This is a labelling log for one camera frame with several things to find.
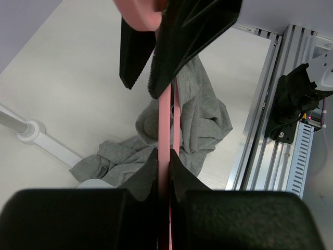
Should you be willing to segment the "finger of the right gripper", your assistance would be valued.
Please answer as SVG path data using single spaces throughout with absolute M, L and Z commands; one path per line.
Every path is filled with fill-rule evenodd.
M 236 23 L 242 0 L 169 1 L 153 53 L 148 91 L 158 99 L 179 71 Z
M 136 31 L 121 20 L 119 77 L 132 89 L 156 45 L 155 33 Z

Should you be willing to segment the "grey t shirt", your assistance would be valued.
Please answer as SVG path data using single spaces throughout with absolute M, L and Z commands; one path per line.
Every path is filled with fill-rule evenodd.
M 215 92 L 198 56 L 190 60 L 176 77 L 181 106 L 180 160 L 199 176 L 208 153 L 233 129 L 226 106 Z M 101 179 L 120 186 L 147 161 L 158 144 L 158 100 L 152 99 L 138 116 L 137 135 L 121 143 L 104 141 L 97 154 L 70 169 L 79 181 Z

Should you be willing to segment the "white clothes rack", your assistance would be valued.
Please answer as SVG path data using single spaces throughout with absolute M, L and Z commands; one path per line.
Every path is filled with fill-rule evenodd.
M 15 131 L 22 143 L 39 146 L 69 168 L 82 160 L 81 156 L 46 134 L 46 128 L 41 122 L 25 121 L 3 105 L 1 105 L 1 125 Z

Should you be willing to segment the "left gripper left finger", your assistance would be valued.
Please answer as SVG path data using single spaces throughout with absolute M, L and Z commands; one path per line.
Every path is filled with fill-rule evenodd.
M 156 249 L 157 156 L 117 188 L 18 191 L 1 212 L 1 249 Z

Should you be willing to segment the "aluminium mounting rail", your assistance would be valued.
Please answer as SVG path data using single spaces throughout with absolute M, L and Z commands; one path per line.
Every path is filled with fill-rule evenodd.
M 254 35 L 269 47 L 226 190 L 286 191 L 301 120 L 276 110 L 284 92 L 279 78 L 312 58 L 317 32 L 290 24 L 282 34 L 257 28 Z

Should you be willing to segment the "pink plastic hanger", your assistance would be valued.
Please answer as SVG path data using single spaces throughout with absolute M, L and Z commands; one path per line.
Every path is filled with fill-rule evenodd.
M 180 56 L 176 43 L 177 1 L 115 1 L 125 22 L 136 31 L 153 31 L 156 47 L 149 81 L 151 95 L 158 98 L 158 237 L 157 248 L 170 248 L 169 162 L 171 138 L 171 82 L 177 75 Z

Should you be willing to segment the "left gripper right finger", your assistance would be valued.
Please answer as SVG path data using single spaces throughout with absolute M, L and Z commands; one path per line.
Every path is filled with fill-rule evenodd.
M 314 219 L 296 195 L 212 190 L 170 153 L 173 249 L 324 249 Z

